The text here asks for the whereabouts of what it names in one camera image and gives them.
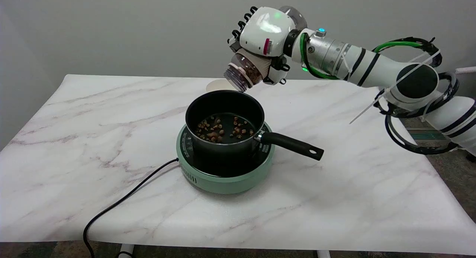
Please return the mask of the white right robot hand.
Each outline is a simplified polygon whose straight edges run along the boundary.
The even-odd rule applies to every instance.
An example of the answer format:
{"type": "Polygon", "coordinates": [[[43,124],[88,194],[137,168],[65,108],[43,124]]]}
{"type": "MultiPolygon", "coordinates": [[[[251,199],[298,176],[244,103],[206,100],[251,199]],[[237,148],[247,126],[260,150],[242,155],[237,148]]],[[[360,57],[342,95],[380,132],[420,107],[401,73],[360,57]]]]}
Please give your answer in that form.
{"type": "Polygon", "coordinates": [[[302,14],[293,7],[279,9],[251,7],[233,30],[228,46],[234,53],[224,77],[239,92],[263,82],[285,84],[298,34],[307,27],[302,14]]]}

